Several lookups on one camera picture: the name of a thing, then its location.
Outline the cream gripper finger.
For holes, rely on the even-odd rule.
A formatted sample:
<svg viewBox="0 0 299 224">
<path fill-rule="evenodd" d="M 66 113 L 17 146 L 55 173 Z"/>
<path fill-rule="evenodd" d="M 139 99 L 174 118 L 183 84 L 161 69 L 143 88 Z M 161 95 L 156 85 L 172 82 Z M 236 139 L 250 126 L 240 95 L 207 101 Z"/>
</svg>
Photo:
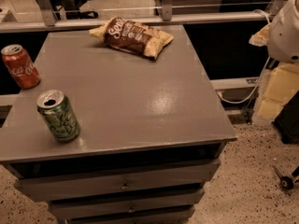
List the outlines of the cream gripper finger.
<svg viewBox="0 0 299 224">
<path fill-rule="evenodd" d="M 265 25 L 260 31 L 250 37 L 249 43 L 257 47 L 266 46 L 268 44 L 269 28 L 269 24 Z"/>
</svg>

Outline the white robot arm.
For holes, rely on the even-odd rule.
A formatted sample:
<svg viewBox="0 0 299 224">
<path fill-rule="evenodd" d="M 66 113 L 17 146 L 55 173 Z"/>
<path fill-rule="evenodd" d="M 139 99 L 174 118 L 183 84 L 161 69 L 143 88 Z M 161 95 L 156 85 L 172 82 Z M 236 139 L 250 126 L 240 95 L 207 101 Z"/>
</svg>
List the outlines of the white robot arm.
<svg viewBox="0 0 299 224">
<path fill-rule="evenodd" d="M 279 62 L 299 64 L 299 0 L 288 0 L 249 43 L 267 46 L 268 55 Z"/>
</svg>

